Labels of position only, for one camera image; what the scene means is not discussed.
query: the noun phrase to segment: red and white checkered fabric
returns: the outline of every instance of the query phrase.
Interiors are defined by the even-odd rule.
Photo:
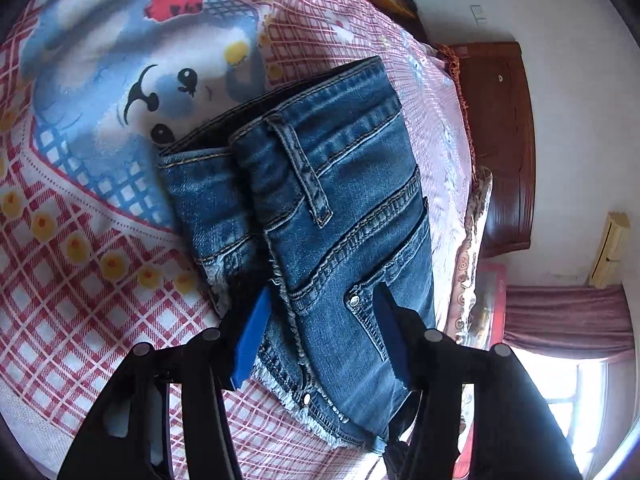
[[[135,343],[174,346],[218,320],[178,237],[121,214],[34,149],[32,82],[21,77],[18,60],[44,1],[30,1],[0,48],[0,377],[73,435]],[[442,64],[365,0],[242,1],[258,9],[268,34],[260,46],[268,73],[271,63],[281,68],[271,79],[298,80],[376,54],[383,59],[430,203],[442,327],[470,183],[460,106]],[[105,266],[112,264],[123,266],[122,279],[110,280]],[[154,287],[145,286],[149,280]],[[179,389],[172,393],[174,468],[185,478]],[[227,393],[225,405],[245,478],[362,473],[363,452],[329,448],[256,381]]]

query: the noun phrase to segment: brown fringe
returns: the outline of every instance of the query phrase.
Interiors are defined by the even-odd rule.
[[[469,143],[469,152],[471,153],[471,183],[473,189],[478,186],[478,175],[476,174],[476,150],[474,149],[474,142],[471,138],[471,129],[469,128],[469,118],[466,113],[468,106],[466,105],[465,98],[462,97],[462,88],[460,87],[460,59],[453,52],[450,46],[437,43],[436,47],[439,54],[449,63],[449,75],[453,79],[453,84],[456,86],[456,94],[458,94],[458,101],[460,102],[460,112],[462,112],[462,120],[465,123],[466,140]]]

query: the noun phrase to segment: window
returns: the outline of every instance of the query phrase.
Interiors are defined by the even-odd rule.
[[[559,359],[517,348],[516,356],[545,397],[586,477],[600,436],[606,366],[601,361]]]

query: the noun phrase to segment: folded denim shorts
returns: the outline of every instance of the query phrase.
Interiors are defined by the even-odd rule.
[[[330,444],[382,452],[408,391],[373,288],[435,322],[427,203],[380,58],[228,111],[159,170],[218,308],[279,288],[254,375]]]

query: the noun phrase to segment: back pocket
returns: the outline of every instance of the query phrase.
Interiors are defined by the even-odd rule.
[[[388,360],[388,354],[373,311],[373,289],[377,284],[386,283],[399,306],[416,310],[428,328],[435,326],[426,198],[423,204],[422,215],[411,234],[366,280],[349,288],[344,297],[345,306],[367,333],[383,361]]]

